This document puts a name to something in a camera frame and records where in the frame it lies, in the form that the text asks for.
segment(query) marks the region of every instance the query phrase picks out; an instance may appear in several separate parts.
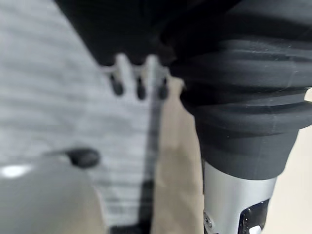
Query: black suspension sleeve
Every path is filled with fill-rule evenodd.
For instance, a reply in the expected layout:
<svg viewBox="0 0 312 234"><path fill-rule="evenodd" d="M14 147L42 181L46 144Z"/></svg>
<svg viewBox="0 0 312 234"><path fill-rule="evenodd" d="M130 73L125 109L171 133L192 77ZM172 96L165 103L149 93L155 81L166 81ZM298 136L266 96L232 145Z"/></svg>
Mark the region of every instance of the black suspension sleeve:
<svg viewBox="0 0 312 234"><path fill-rule="evenodd" d="M264 180L282 173L298 130L312 123L304 100L312 3L237 2L207 1L169 25L163 40L177 55L171 73L185 81L181 100L195 117L202 157L232 176Z"/></svg>

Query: gray object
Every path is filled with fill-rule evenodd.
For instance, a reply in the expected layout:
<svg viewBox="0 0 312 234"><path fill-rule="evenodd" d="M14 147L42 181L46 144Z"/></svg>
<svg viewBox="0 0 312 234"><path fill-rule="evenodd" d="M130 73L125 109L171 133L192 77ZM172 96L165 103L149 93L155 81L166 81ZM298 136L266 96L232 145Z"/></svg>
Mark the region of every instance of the gray object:
<svg viewBox="0 0 312 234"><path fill-rule="evenodd" d="M103 234L99 197L88 175L45 157L0 166L0 233Z"/></svg>
<svg viewBox="0 0 312 234"><path fill-rule="evenodd" d="M225 174L205 162L204 194L205 215L211 228L205 225L208 234L238 234L241 213L273 195L276 178L246 180Z"/></svg>

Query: black knob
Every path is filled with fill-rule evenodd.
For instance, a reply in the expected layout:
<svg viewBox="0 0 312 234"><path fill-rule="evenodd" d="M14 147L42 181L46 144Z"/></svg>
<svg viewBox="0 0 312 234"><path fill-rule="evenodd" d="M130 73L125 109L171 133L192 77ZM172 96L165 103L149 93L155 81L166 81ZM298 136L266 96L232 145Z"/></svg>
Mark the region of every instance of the black knob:
<svg viewBox="0 0 312 234"><path fill-rule="evenodd" d="M100 162L98 151L89 148L73 149L66 151L71 163L79 168L87 169L95 167Z"/></svg>

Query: beige floor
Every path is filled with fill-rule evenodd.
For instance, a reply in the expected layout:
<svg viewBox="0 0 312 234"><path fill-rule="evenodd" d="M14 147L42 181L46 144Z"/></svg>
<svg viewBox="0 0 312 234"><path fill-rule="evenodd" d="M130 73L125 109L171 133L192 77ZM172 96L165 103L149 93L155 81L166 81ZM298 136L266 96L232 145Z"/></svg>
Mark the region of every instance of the beige floor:
<svg viewBox="0 0 312 234"><path fill-rule="evenodd" d="M194 122L179 102L181 82L171 82L160 137L153 234L201 234L202 182ZM280 176L264 234L311 234L312 128L300 132Z"/></svg>

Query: gray carpet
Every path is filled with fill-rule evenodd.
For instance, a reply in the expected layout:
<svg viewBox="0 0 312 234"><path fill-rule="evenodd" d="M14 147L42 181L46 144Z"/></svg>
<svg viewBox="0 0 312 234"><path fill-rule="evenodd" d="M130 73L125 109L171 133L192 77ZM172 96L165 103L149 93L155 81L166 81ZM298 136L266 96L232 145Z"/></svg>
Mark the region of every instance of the gray carpet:
<svg viewBox="0 0 312 234"><path fill-rule="evenodd" d="M162 102L151 94L138 101L131 79L125 88L123 97L113 94L52 1L0 0L0 162L99 150L102 163L90 175L109 225L134 224L152 211Z"/></svg>

